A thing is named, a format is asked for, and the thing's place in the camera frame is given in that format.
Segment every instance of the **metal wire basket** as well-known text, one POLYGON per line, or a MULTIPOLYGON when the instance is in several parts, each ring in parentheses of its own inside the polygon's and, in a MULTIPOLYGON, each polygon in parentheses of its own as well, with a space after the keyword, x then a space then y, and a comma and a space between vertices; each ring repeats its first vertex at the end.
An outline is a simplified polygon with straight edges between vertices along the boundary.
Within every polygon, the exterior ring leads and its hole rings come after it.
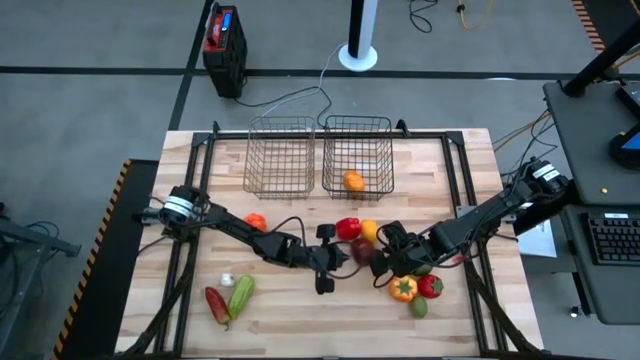
POLYGON ((258 117, 249 126, 243 188, 260 199, 304 199, 313 190, 315 120, 258 117))
POLYGON ((329 116, 325 132, 322 187, 331 198, 377 201, 393 192, 391 120, 329 116), (362 191, 345 187, 347 171, 362 176, 362 191))

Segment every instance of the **black metal frame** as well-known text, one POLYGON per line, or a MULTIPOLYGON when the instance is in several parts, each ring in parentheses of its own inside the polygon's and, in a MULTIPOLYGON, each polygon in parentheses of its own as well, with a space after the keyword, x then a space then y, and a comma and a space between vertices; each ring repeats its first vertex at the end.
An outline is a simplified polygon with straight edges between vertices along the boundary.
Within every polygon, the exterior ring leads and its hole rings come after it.
MULTIPOLYGON (((398 121, 396 130, 392 132, 392 137, 395 139, 438 139, 442 144, 442 150, 444 154, 445 168, 447 172, 447 178, 449 182, 449 190, 451 193, 452 208, 455 212, 456 207, 461 206, 460 192, 456 181, 455 167, 453 163, 453 157, 451 153, 451 144, 454 144, 458 150, 460 157, 460 165, 462 170, 462 177, 465 184, 465 190, 467 193, 469 205, 477 205, 477 199, 474 192, 473 181, 471 178, 471 169, 469 168, 469 161, 466 155, 466 148, 464 144, 463 134, 460 131, 414 131, 410 132, 403 120, 398 121)), ((187 173, 185 176, 185 184, 192 185, 193 177, 195 174, 195 166, 197 162, 199 149, 206 144, 205 161, 202 169, 202 177, 200 179, 200 189, 206 193, 207 182, 210 174, 213 148, 215 142, 218 140, 246 140, 247 135, 244 133, 219 133, 219 127, 217 123, 214 123, 214 130, 211 133, 194 133, 191 142, 191 152, 189 154, 189 162, 187 166, 187 173)), ((282 133, 282 134, 266 134, 273 136, 274 139, 279 138, 300 138, 308 137, 307 133, 282 133)), ((373 136, 375 133, 363 134, 363 136, 373 136)), ((327 137, 336 136, 335 134, 325 134, 324 132, 317 132, 316 138, 325 139, 327 137)), ((182 346, 184 342, 187 312, 190 301, 190 292, 193 282, 193 273, 195 270, 195 261, 198 251, 199 231, 192 231, 187 235, 183 241, 177 241, 174 243, 171 249, 171 256, 169 259, 169 267, 167 270, 167 280, 165 283, 165 290, 163 295, 162 306, 156 316, 151 321, 147 330, 141 335, 139 341, 135 346, 127 350, 125 355, 129 358, 180 358, 182 354, 182 346), (185 268, 182 272, 180 279, 176 282, 176 276, 178 273, 178 263, 180 258, 180 252, 182 244, 184 242, 189 243, 189 253, 187 255, 187 261, 185 268), (173 349, 171 351, 165 351, 164 345, 167 333, 167 319, 169 313, 178 298, 181 297, 180 310, 178 312, 177 325, 175 338, 173 343, 173 349), (153 353, 144 354, 146 348, 150 344, 153 338, 156 338, 154 343, 153 353)), ((480 251, 480 265, 482 267, 484 282, 487 284, 486 291, 495 299, 496 290, 493 281, 493 274, 491 272, 491 266, 487 254, 486 247, 483 244, 479 244, 480 251)), ((468 282, 468 291, 471 312, 473 317, 474 326, 476 329, 476 337, 478 341, 478 349, 480 354, 490 352, 489 345, 487 343, 487 334, 482 320, 482 310, 480 308, 480 302, 478 300, 477 289, 478 282, 482 280, 478 277, 475 267, 471 262, 465 262, 464 270, 466 279, 468 282)), ((498 325, 497 316, 492 312, 494 330, 496 332, 496 341, 498 351, 506 351, 507 343, 505 333, 498 325)))

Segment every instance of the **wooden tabletop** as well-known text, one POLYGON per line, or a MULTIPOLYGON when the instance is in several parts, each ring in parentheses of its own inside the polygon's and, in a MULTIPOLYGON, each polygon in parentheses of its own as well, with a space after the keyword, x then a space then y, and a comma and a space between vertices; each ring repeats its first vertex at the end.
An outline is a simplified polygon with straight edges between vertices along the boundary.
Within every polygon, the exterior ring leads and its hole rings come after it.
MULTIPOLYGON (((476 195, 478 201, 483 202, 502 189, 489 133, 486 129, 461 131, 476 195)), ((154 196, 166 198, 173 186, 183 183, 192 134, 187 131, 167 134, 154 196)), ((379 225, 400 220, 407 230, 417 232, 454 216, 440 140, 394 140, 395 191, 379 202, 329 198, 321 185, 321 140, 316 141, 315 188, 307 200, 258 200, 242 188, 246 145, 244 140, 216 142, 209 179, 211 200, 239 217, 250 212, 264 214, 271 226, 298 215, 305 222, 310 244, 319 244, 314 236, 318 224, 334 223, 343 217, 374 219, 379 225)), ((455 150, 453 157, 458 186, 465 198, 455 150)), ((141 246, 159 238, 161 230, 161 226, 145 230, 141 246)), ((295 222, 285 225, 282 231, 300 234, 295 222)), ((503 226, 501 233, 512 235, 513 230, 503 226)), ((528 340, 542 347, 517 244, 494 238, 488 244, 488 251, 501 305, 528 340)), ((117 351, 132 345, 159 309, 170 252, 171 242, 165 241, 138 258, 117 351)), ((182 254, 184 261, 186 251, 182 254)), ((346 274, 353 268, 349 262, 338 273, 346 274)), ((408 306, 393 300, 386 288, 372 287, 373 276, 368 269, 351 279, 337 281, 334 293, 320 296, 315 292, 312 271, 268 264, 248 246, 207 229, 200 236, 183 356, 478 354, 464 270, 462 267, 436 269, 434 274, 442 278, 444 292, 438 299, 428 300, 429 313, 425 319, 415 320, 408 306), (256 279, 256 290, 247 308, 227 332, 214 321, 204 298, 204 288, 214 286, 228 299, 230 290, 219 287, 220 275, 225 272, 235 276, 251 274, 256 279)), ((177 308, 170 319, 167 346, 173 341, 177 308)), ((495 348, 489 312, 486 307, 483 310, 487 335, 495 348)))

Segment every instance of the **concrete floor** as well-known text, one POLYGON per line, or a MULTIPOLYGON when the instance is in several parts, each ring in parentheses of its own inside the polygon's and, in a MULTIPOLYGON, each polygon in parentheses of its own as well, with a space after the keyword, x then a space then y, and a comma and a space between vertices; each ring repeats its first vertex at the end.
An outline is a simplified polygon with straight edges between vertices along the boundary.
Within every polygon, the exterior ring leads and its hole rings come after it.
MULTIPOLYGON (((320 69, 346 39, 346 1, 224 3, 239 8, 252 69, 320 69)), ((184 68, 202 6, 198 0, 4 0, 0 66, 184 68)), ((409 22, 407 1, 380 0, 376 69, 575 72, 595 55, 570 0, 498 2, 488 25, 471 32, 460 27, 455 6, 442 0, 427 10, 434 31, 422 34, 409 22)), ((475 22, 485 2, 467 6, 475 22)), ((330 68, 340 65, 334 59, 330 68)), ((261 102, 316 81, 252 77, 242 100, 261 102)), ((0 199, 16 222, 50 220, 62 237, 85 245, 78 258, 56 257, 47 266, 21 354, 51 353, 118 170, 129 158, 159 158, 180 82, 180 76, 0 74, 0 199)), ((412 128, 485 127, 494 139, 546 108, 540 81, 328 78, 324 84, 333 100, 329 114, 402 118, 412 128)), ((324 101, 305 98, 277 114, 316 116, 324 101)), ((213 120, 223 129, 246 129, 265 110, 220 99, 207 77, 195 77, 179 129, 209 129, 213 120)), ((527 137, 497 153, 502 171, 527 137)), ((541 139, 559 143, 553 129, 541 139)), ((543 151, 534 146, 530 154, 543 151)), ((561 149, 547 159, 569 173, 561 149)), ((570 277, 530 273, 528 279, 547 349, 637 357, 640 327, 572 319, 567 310, 577 295, 570 277)))

